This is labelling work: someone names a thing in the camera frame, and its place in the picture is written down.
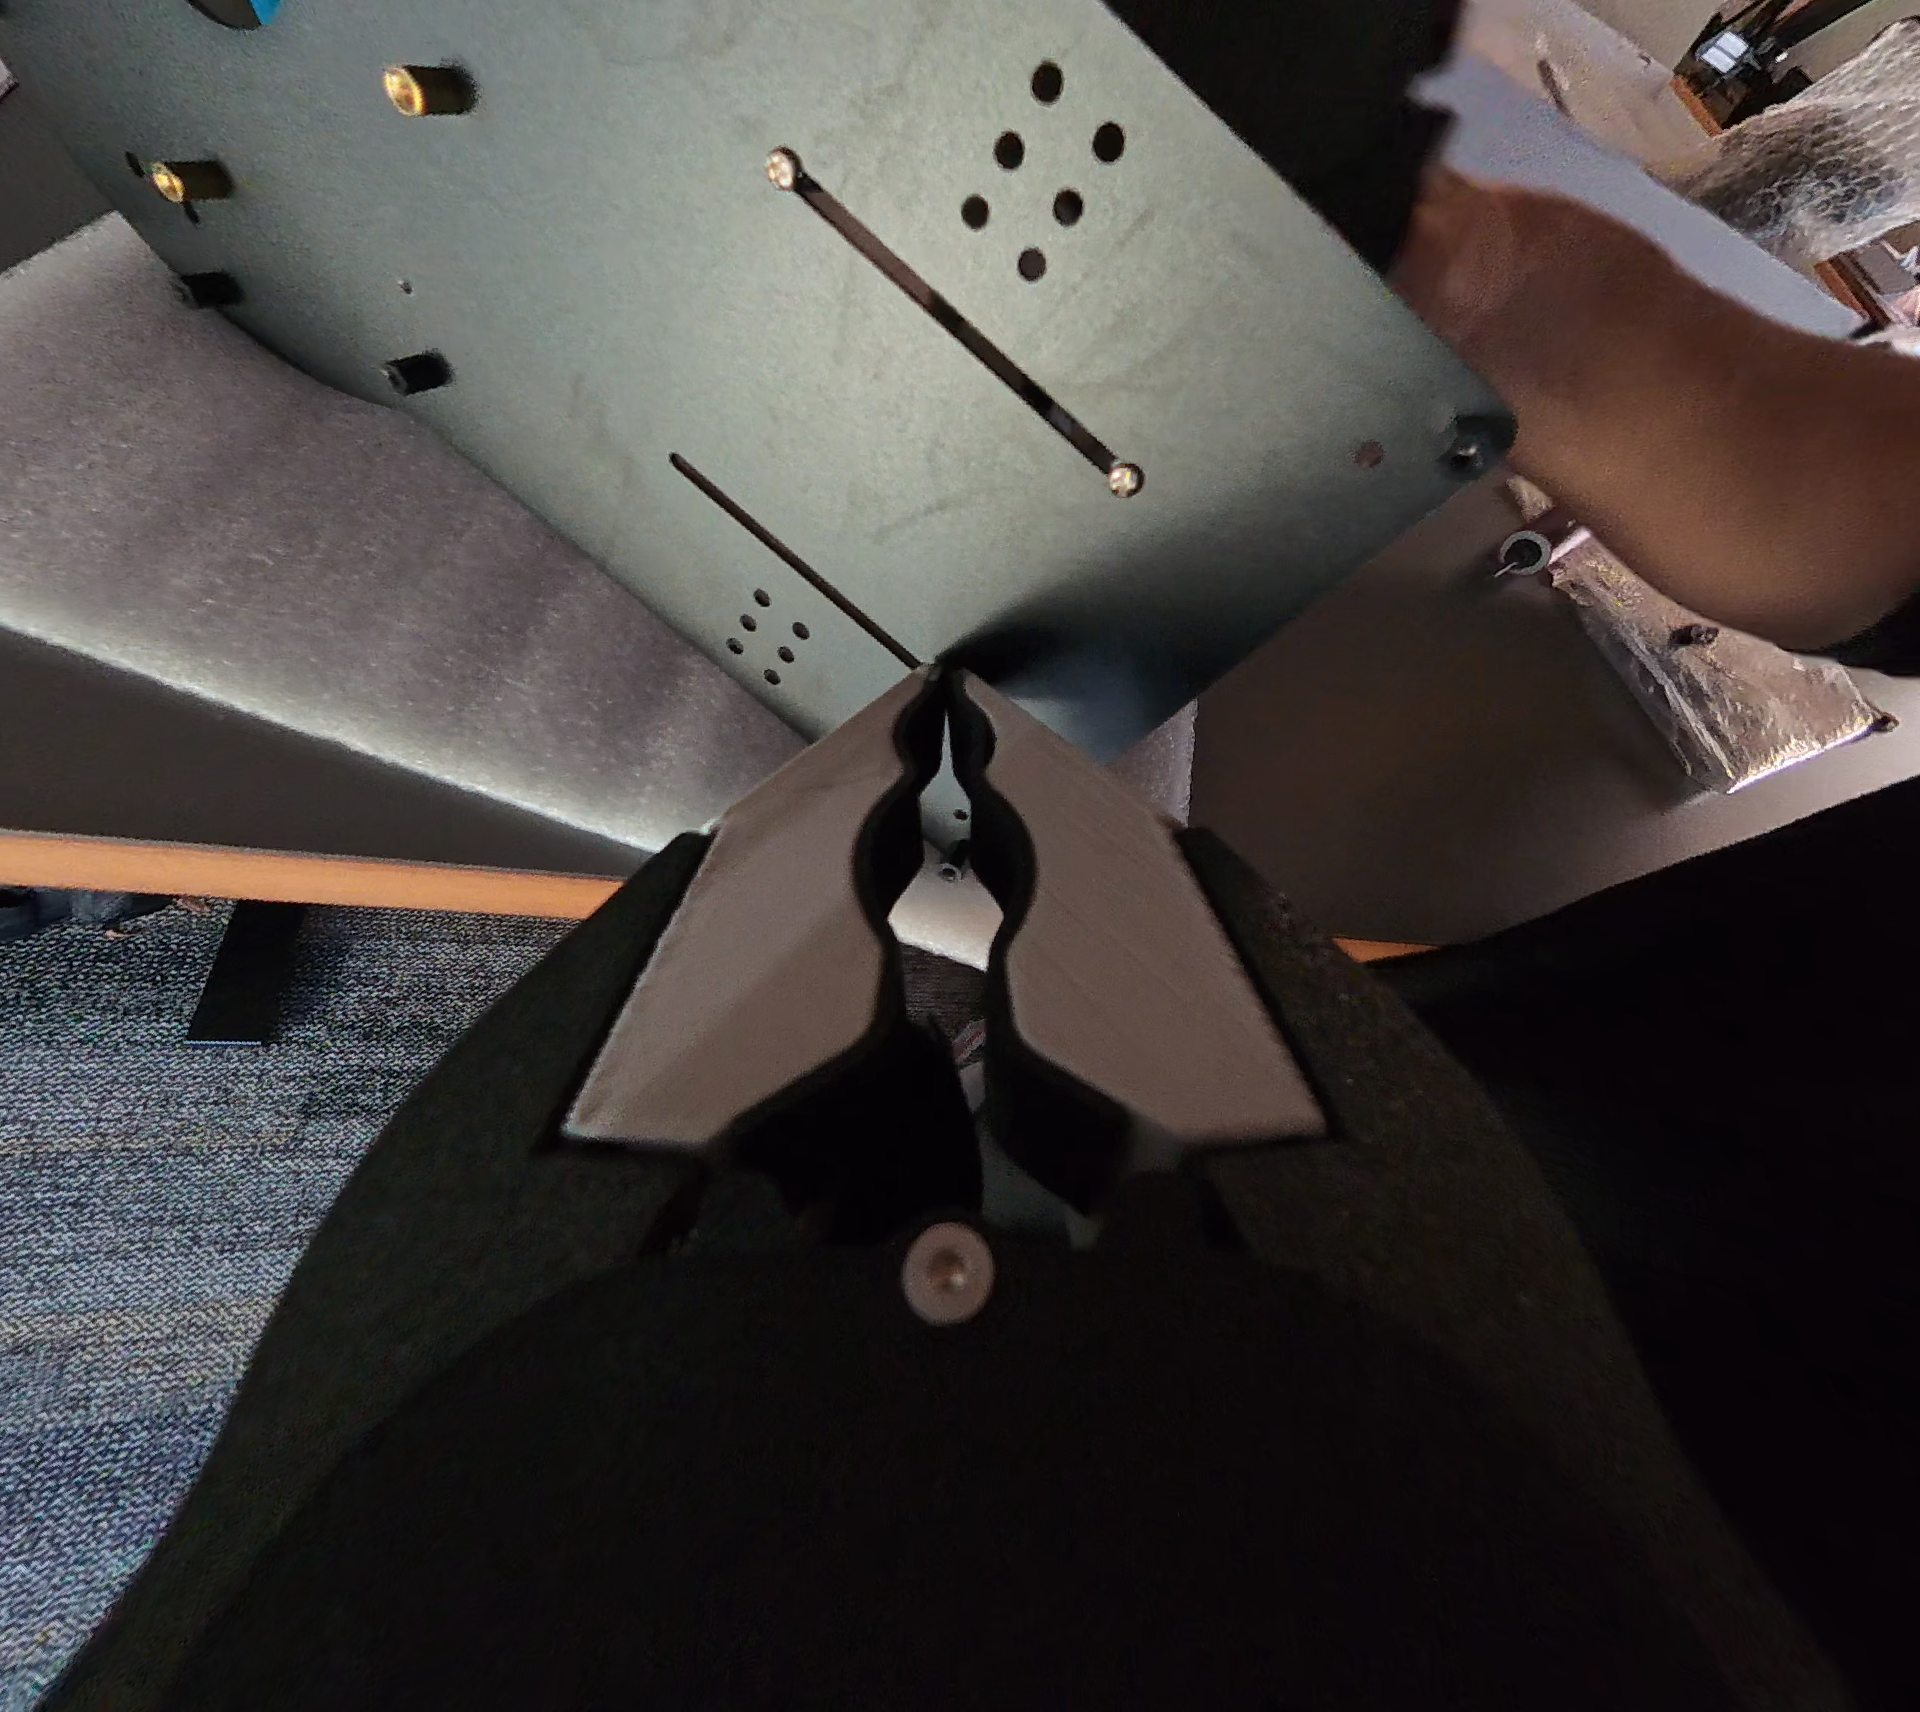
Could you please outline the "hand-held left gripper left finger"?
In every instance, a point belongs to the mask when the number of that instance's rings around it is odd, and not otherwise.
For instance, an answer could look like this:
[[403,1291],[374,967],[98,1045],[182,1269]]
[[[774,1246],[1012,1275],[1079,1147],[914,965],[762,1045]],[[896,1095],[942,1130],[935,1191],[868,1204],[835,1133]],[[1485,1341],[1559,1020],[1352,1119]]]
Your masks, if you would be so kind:
[[716,1149],[895,1021],[893,914],[946,749],[917,668],[724,811],[566,1116],[575,1139]]

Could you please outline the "pile of clear plastic bags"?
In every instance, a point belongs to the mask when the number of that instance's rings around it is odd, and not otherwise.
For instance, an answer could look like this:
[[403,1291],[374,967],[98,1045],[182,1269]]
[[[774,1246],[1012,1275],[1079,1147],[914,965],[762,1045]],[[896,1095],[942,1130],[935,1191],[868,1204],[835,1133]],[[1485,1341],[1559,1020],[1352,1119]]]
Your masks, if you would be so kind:
[[[1701,618],[1620,564],[1532,479],[1510,476],[1507,491],[1523,513],[1514,531],[1557,539],[1549,567],[1532,578],[1573,612],[1696,790],[1737,794],[1898,728],[1847,668]],[[1691,622],[1719,626],[1717,643],[1669,648],[1670,630]]]

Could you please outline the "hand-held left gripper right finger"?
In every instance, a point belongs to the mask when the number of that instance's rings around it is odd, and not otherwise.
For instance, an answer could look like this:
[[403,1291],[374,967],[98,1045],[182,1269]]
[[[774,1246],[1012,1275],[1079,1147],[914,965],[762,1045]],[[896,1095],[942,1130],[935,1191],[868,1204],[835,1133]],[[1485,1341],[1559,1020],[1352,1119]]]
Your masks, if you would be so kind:
[[1327,1136],[1164,811],[969,669],[957,775],[972,870],[1000,912],[993,967],[1018,1048],[1152,1144]]

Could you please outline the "bubble wrap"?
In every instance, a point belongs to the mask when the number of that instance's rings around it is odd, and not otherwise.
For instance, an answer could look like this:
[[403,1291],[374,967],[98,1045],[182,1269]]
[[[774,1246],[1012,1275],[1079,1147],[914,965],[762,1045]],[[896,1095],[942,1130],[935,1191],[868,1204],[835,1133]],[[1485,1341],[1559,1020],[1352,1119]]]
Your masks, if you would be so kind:
[[1884,25],[1856,58],[1663,181],[1798,268],[1917,224],[1918,18]]

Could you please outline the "person's right forearm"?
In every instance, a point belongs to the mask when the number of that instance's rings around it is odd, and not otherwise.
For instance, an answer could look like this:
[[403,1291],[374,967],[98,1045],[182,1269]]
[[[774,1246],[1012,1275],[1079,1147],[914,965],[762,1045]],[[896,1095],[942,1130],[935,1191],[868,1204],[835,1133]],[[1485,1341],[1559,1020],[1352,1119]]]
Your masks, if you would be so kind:
[[1585,204],[1429,171],[1411,307],[1517,415],[1521,476],[1699,619],[1918,671],[1918,365],[1798,332]]

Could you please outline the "blue toy robot arm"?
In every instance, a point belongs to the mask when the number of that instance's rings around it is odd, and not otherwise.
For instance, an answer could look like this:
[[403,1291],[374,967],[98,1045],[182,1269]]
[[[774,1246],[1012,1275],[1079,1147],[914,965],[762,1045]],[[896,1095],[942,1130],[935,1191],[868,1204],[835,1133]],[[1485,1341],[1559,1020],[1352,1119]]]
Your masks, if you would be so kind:
[[912,664],[1110,759],[1513,413],[1102,0],[5,0],[170,276],[815,739]]

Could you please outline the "white foam sheet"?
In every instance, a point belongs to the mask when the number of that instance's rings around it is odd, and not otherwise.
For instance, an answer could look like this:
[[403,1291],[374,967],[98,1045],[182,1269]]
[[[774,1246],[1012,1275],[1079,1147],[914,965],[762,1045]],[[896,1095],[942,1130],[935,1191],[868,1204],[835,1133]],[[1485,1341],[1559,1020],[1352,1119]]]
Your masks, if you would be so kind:
[[52,832],[628,870],[804,737],[116,216],[5,272],[5,782]]

